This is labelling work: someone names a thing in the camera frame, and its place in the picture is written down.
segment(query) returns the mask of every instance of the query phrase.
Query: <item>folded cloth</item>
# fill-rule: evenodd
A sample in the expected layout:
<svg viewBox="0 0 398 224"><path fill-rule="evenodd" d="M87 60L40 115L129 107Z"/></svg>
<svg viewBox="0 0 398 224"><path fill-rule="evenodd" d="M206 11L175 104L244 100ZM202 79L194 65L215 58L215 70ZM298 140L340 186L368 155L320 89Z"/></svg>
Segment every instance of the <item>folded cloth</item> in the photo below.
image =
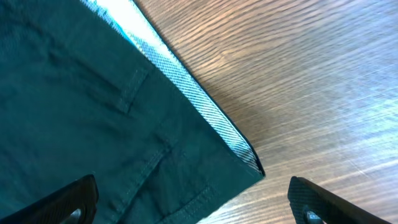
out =
<svg viewBox="0 0 398 224"><path fill-rule="evenodd" d="M95 223L195 223L263 178L80 1L1 1L0 46L0 218L94 174Z"/></svg>

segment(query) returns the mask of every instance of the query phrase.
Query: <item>garment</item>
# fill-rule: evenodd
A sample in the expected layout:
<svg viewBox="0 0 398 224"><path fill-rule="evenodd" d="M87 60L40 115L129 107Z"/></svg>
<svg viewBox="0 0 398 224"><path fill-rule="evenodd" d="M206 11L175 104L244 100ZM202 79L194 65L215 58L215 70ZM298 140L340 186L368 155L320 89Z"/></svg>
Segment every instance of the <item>garment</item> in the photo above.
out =
<svg viewBox="0 0 398 224"><path fill-rule="evenodd" d="M81 2L1 1L0 45L0 218L94 174L95 223L195 223L263 178Z"/></svg>

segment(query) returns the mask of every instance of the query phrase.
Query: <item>wood grain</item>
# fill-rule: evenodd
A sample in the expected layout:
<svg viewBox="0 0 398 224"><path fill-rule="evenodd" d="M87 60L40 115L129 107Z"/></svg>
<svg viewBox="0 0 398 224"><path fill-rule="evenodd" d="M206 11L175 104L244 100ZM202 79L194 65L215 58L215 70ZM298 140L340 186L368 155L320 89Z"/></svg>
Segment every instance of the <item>wood grain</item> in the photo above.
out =
<svg viewBox="0 0 398 224"><path fill-rule="evenodd" d="M398 223L396 0L138 0L266 180L202 223L294 223L302 176Z"/></svg>

